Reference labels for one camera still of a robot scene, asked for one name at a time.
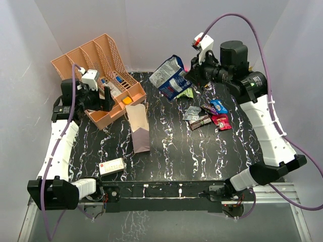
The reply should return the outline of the blue white snack bag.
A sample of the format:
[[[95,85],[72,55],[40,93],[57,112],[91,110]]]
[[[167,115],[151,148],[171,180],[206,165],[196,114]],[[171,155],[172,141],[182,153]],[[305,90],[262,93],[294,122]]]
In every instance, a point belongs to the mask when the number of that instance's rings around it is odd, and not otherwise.
[[[192,83],[185,79],[186,72],[181,58],[172,55],[149,77],[151,84],[169,101],[190,88]]]

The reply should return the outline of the lilac paper bag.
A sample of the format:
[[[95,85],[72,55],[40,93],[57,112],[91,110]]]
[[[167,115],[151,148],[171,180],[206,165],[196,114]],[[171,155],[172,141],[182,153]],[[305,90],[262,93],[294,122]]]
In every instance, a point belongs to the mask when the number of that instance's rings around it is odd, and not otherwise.
[[[130,124],[134,153],[150,151],[149,122],[144,104],[126,105],[126,117]]]

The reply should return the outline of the silver foil packet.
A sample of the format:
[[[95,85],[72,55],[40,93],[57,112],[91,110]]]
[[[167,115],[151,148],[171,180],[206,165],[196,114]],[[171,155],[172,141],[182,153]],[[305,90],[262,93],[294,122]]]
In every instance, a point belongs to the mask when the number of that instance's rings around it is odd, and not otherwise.
[[[183,120],[186,121],[197,121],[199,119],[199,113],[201,108],[198,106],[189,106],[186,112],[183,115]]]

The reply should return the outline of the blue candy wrapper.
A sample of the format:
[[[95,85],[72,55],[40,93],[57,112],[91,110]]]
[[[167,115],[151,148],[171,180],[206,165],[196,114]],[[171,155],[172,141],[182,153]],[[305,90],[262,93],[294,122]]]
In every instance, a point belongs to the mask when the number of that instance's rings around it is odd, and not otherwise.
[[[222,102],[218,99],[213,99],[210,101],[210,104],[214,106],[216,112],[219,114],[227,114],[228,110],[223,106]]]

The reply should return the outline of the pink plastic file organizer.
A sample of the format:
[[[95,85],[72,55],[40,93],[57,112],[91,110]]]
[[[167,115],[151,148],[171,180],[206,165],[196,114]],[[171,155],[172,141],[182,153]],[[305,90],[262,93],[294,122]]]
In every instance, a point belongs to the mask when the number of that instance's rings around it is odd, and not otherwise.
[[[51,63],[62,80],[72,77],[73,63],[86,70],[98,71],[97,87],[100,97],[103,97],[104,88],[109,87],[115,102],[109,112],[94,110],[85,112],[99,130],[126,113],[127,104],[124,99],[131,100],[131,105],[139,104],[146,99],[141,84],[126,71],[116,43],[106,33],[52,60]]]

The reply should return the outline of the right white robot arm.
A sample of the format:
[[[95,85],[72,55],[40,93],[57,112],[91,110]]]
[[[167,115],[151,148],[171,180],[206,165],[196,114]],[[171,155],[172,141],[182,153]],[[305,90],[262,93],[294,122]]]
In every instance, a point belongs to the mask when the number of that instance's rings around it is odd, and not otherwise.
[[[209,190],[210,196],[236,200],[243,190],[267,185],[304,166],[307,160],[297,154],[288,141],[269,100],[267,79],[261,72],[249,70],[248,48],[242,41],[232,40],[220,45],[220,59],[213,51],[213,40],[197,38],[193,47],[197,57],[185,78],[198,87],[208,82],[224,84],[247,115],[260,143],[263,160],[225,180],[223,187]]]

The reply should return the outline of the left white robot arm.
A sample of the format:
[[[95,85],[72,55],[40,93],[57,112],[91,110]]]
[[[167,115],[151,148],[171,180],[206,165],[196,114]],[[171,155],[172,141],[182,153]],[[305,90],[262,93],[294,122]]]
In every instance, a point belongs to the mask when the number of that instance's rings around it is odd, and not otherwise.
[[[104,87],[104,98],[99,91],[78,79],[66,79],[61,83],[62,94],[53,104],[51,136],[43,166],[35,180],[29,180],[27,191],[40,210],[74,210],[80,200],[89,197],[99,201],[104,188],[94,177],[69,182],[69,162],[79,122],[83,112],[110,111],[115,102],[111,89]]]

